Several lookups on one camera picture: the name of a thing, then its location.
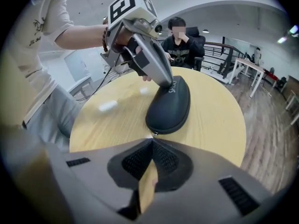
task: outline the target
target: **metal railing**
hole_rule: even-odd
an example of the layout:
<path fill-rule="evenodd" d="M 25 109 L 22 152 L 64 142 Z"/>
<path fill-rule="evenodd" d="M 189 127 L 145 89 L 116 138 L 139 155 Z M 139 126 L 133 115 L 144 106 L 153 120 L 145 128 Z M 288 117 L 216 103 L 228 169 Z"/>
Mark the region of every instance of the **metal railing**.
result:
<path fill-rule="evenodd" d="M 245 58 L 245 54 L 239 51 L 236 47 L 221 44 L 221 43 L 215 43 L 215 42 L 206 42 L 204 45 L 205 48 L 205 57 L 210 57 L 213 59 L 220 60 L 220 64 L 214 63 L 211 61 L 204 60 L 202 63 L 203 68 L 210 69 L 209 67 L 205 67 L 204 63 L 210 63 L 213 66 L 219 66 L 217 71 L 218 74 L 223 75 L 223 79 L 226 78 L 228 73 L 234 68 L 234 64 L 232 63 L 237 57 L 239 58 Z"/>

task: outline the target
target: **office chair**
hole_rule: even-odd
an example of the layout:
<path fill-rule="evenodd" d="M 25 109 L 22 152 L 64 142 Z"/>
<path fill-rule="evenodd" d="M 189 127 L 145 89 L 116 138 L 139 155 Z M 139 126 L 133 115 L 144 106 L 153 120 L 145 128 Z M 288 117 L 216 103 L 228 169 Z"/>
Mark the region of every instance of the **office chair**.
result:
<path fill-rule="evenodd" d="M 202 46 L 205 45 L 206 38 L 202 35 L 199 35 L 199 31 L 197 27 L 186 28 L 186 34 L 192 36 L 199 44 Z M 204 60 L 204 57 L 195 57 L 194 58 L 194 69 L 200 71 L 201 63 Z"/>

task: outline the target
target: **white ceiling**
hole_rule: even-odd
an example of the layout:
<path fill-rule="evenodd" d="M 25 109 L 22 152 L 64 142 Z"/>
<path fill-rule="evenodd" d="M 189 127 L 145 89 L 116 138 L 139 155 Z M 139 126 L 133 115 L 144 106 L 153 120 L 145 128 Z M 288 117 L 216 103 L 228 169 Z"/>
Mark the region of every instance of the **white ceiling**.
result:
<path fill-rule="evenodd" d="M 67 10 L 71 20 L 77 25 L 95 25 L 101 24 L 102 19 L 107 14 L 108 5 L 114 0 L 67 0 Z M 163 10 L 155 0 L 155 8 Z M 238 1 L 232 1 L 235 4 L 215 5 L 197 8 L 195 10 L 180 14 L 187 21 L 187 25 L 201 26 L 201 24 L 219 23 L 219 24 L 240 24 L 243 27 L 257 28 L 268 35 L 281 37 L 286 29 L 289 28 L 286 15 L 278 10 L 268 10 L 260 8 L 260 25 L 258 24 L 258 7 L 236 4 Z M 60 50 L 58 46 L 52 45 L 46 39 L 42 39 L 40 51 Z"/>

